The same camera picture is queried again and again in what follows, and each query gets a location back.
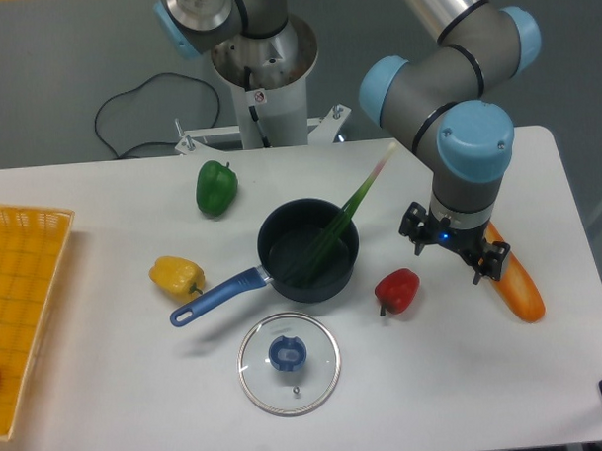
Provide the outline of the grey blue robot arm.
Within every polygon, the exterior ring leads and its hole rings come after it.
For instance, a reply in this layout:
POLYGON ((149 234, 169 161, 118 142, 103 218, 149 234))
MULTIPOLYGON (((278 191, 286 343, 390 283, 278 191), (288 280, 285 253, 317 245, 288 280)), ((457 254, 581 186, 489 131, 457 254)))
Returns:
MULTIPOLYGON (((510 117, 483 94, 539 56, 541 30, 526 11, 489 0, 406 0, 437 42, 419 63, 388 56, 366 73, 363 111, 433 173, 427 207, 412 204, 400 233, 416 250, 437 244, 477 279, 500 280, 512 255, 485 235, 514 139, 510 117)), ((317 60, 315 36, 288 0, 159 0, 160 27, 178 53, 207 54, 231 87, 245 146, 306 137, 305 102, 282 90, 302 86, 317 60)))

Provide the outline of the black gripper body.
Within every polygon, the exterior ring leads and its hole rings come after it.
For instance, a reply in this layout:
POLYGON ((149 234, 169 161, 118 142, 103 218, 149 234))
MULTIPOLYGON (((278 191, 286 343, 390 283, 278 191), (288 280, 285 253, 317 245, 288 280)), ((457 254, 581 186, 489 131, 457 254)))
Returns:
POLYGON ((473 265, 479 254, 479 247, 485 239, 485 231, 491 218, 493 205, 476 212, 452 211, 438 200, 433 200, 426 211, 430 244, 439 245, 473 265))

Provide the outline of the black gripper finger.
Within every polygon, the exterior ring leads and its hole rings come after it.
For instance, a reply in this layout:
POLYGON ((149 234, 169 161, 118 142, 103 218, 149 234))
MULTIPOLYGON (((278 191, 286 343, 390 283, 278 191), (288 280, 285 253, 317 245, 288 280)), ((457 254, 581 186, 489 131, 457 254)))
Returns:
POLYGON ((412 202, 400 222, 398 233, 411 241, 416 256, 419 256, 424 247, 430 244, 427 221, 428 214, 425 208, 417 202, 412 202))
POLYGON ((509 263, 511 251, 509 243, 484 241, 478 251, 479 254, 473 264, 473 283, 478 285, 483 278, 500 281, 509 263))

